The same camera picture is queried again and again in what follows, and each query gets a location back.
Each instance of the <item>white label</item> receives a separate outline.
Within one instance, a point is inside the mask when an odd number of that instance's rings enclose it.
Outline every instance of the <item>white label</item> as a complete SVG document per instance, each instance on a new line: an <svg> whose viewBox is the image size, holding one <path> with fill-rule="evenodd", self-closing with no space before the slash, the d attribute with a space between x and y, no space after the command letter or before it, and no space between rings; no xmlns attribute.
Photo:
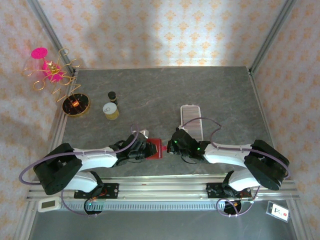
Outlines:
<svg viewBox="0 0 320 240"><path fill-rule="evenodd" d="M282 206L279 206L277 204L272 205L272 212L271 214L277 218L280 218L282 220L288 221L289 217L289 210L283 208Z"/></svg>

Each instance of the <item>gold wire spiral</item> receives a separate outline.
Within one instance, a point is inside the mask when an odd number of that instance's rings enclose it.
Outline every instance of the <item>gold wire spiral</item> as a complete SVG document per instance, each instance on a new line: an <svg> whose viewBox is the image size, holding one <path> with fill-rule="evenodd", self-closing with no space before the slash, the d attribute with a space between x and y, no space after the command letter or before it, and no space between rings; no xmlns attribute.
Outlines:
<svg viewBox="0 0 320 240"><path fill-rule="evenodd" d="M51 91L51 94L54 95L56 93L58 93L58 96L56 98L56 102L59 102L61 101L62 99L66 98L67 95L65 94L64 96L61 96L61 93L62 93L62 89L61 87L58 87L57 88L57 83L59 83L59 85L61 86L74 86L75 88L71 91L71 94L73 95L74 94L74 91L78 88L81 87L81 84L79 83L72 83L76 77L74 76L68 76L67 75L67 72L66 71L63 71L63 68L65 68L66 66L71 66L72 68L79 68L81 66L81 62L79 61L79 64L78 65L74 65L74 63L76 61L78 61L77 58L73 59L72 61L70 61L69 63L63 65L62 67L59 67L59 62L61 60L61 57L63 56L67 56L69 54L69 49L68 48L62 48L59 50L59 57L58 57L58 60L56 61L56 63L50 61L47 63L47 67L45 70L43 69L32 69L31 67L26 67L22 72L21 74L26 76L26 77L30 77L31 75L33 75L35 72L46 72L47 75L42 78L41 80L38 80L38 81L35 81L33 83L33 89L35 91L41 91L43 90L45 87L46 87L46 80L48 79L50 83L53 83L54 84L54 88L53 90ZM60 81L55 81L53 80L54 76L56 74L59 74L60 72L63 72L63 74L61 75L61 80Z"/></svg>

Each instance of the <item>black bracket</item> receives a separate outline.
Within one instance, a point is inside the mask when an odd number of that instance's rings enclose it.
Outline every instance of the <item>black bracket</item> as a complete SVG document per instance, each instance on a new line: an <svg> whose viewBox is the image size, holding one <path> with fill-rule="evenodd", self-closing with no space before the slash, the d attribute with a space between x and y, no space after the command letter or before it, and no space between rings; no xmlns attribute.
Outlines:
<svg viewBox="0 0 320 240"><path fill-rule="evenodd" d="M119 183L104 183L101 193L102 196L97 196L97 199L117 199L119 193ZM77 191L74 192L75 199L89 199L91 194L89 192Z"/></svg>
<svg viewBox="0 0 320 240"><path fill-rule="evenodd" d="M205 188L208 199L223 199L223 198L252 198L251 190L250 188L246 188L242 191L237 192L234 196L231 196L230 194L226 194L223 189L222 182L208 182L206 184Z"/></svg>

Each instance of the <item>gray marble surface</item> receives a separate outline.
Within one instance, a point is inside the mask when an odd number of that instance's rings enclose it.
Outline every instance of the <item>gray marble surface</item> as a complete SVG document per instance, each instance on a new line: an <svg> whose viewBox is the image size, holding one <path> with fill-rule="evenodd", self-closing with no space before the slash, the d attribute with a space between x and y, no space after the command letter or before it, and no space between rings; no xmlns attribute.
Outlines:
<svg viewBox="0 0 320 240"><path fill-rule="evenodd" d="M255 139L271 143L253 87L245 67L173 67L118 70L80 70L77 82L91 100L90 109L80 117L67 119L63 143L78 149L100 149L130 135L130 125L149 130L150 138L166 145L180 125L180 107L200 106L203 117L223 125L214 141L220 144L251 144ZM108 120L102 108L114 91L120 112ZM208 140L215 129L202 121ZM163 159L127 163L114 168L96 168L102 178L182 174L222 174L238 169L226 164L187 164L178 155Z"/></svg>

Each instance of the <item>black round base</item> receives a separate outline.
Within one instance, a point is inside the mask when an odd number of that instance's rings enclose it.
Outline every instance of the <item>black round base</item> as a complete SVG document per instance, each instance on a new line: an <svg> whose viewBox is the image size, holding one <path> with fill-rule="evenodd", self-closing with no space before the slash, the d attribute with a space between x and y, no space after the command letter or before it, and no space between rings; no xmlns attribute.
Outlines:
<svg viewBox="0 0 320 240"><path fill-rule="evenodd" d="M68 116L81 116L90 105L89 97L83 93L75 93L68 96L62 103L62 110Z"/></svg>

